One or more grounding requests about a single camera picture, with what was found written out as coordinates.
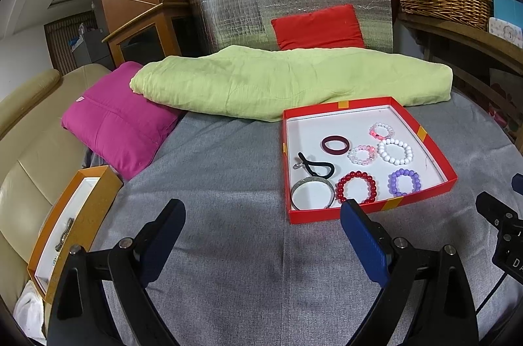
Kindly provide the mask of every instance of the cardboard box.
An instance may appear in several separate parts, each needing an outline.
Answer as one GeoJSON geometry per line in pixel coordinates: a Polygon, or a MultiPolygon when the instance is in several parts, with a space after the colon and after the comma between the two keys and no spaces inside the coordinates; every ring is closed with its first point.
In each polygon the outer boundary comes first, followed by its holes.
{"type": "Polygon", "coordinates": [[[91,248],[96,233],[121,187],[121,180],[109,166],[82,169],[74,175],[54,205],[38,236],[27,266],[31,280],[47,303],[53,303],[69,249],[73,244],[79,244],[85,250],[91,248]],[[73,218],[74,222],[69,233],[65,234],[69,218],[73,218]],[[62,238],[65,240],[57,252],[55,247],[62,238]]]}
{"type": "MultiPolygon", "coordinates": [[[[456,172],[427,131],[391,97],[355,99],[288,109],[283,112],[282,128],[285,202],[291,223],[339,219],[341,206],[335,199],[331,207],[323,208],[329,199],[326,197],[329,189],[321,182],[309,182],[296,190],[295,202],[297,204],[299,201],[299,207],[303,210],[296,210],[291,206],[292,185],[310,176],[303,167],[294,169],[294,164],[299,162],[298,152],[302,152],[310,161],[329,162],[334,165],[334,175],[328,179],[334,189],[336,183],[351,171],[370,174],[376,182],[378,196],[375,202],[361,204],[365,213],[389,210],[446,193],[458,179],[456,172]],[[331,135],[341,135],[348,139],[351,148],[358,145],[376,147],[379,141],[370,135],[369,130],[378,122],[390,125],[395,131],[395,139],[412,147],[414,156],[411,163],[395,166],[377,156],[371,164],[362,166],[353,164],[347,158],[347,153],[331,155],[321,148],[322,139],[331,135]],[[406,196],[395,197],[389,191],[389,175],[400,168],[418,172],[422,183],[421,191],[412,193],[412,186],[409,184],[411,179],[406,176],[398,180],[398,189],[406,192],[406,196]]],[[[392,155],[399,152],[395,148],[397,147],[387,147],[387,152],[395,158],[403,158],[392,155]]],[[[312,168],[323,174],[321,168],[312,168]]],[[[368,185],[361,179],[354,179],[345,185],[344,193],[347,198],[363,202],[368,197],[368,185]]]]}

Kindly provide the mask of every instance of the green blanket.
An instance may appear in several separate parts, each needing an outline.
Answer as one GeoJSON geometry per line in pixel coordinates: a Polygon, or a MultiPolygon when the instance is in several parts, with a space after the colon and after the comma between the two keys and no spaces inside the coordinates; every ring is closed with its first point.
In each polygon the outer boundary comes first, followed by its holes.
{"type": "Polygon", "coordinates": [[[149,63],[131,89],[192,112],[266,121],[286,108],[392,96],[404,106],[450,99],[452,70],[359,48],[263,51],[232,45],[200,58],[149,63]]]}

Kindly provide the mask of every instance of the magenta cushion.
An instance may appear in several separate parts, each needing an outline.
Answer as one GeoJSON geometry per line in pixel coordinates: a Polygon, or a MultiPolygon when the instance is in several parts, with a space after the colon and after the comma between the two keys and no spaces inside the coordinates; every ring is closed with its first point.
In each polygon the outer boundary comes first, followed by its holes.
{"type": "Polygon", "coordinates": [[[129,61],[102,77],[62,116],[62,126],[132,179],[153,160],[182,111],[155,104],[129,87],[142,65],[129,61]]]}

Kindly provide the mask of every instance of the screw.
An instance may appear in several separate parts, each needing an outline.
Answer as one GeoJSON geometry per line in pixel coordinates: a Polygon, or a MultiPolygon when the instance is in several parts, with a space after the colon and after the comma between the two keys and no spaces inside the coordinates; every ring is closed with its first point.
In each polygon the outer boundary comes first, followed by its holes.
{"type": "Polygon", "coordinates": [[[125,238],[122,238],[119,242],[118,242],[118,247],[121,248],[121,249],[128,249],[132,244],[132,238],[130,237],[125,237],[125,238]]]}
{"type": "Polygon", "coordinates": [[[69,254],[77,254],[81,249],[82,247],[80,247],[78,244],[73,244],[69,249],[69,254]]]}
{"type": "Polygon", "coordinates": [[[447,244],[445,247],[443,247],[443,249],[451,256],[456,254],[456,249],[450,244],[447,244]]]}
{"type": "Polygon", "coordinates": [[[404,249],[409,246],[409,243],[403,237],[399,236],[394,239],[394,245],[399,249],[404,249]]]}

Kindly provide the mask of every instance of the beige leather sofa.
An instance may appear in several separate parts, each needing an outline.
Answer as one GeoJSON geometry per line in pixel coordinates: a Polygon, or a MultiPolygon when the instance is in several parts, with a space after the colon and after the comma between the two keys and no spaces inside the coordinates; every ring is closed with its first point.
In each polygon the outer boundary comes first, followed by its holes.
{"type": "Polygon", "coordinates": [[[63,77],[47,70],[0,101],[0,295],[10,312],[29,280],[40,227],[85,153],[61,116],[106,73],[97,64],[63,77]]]}

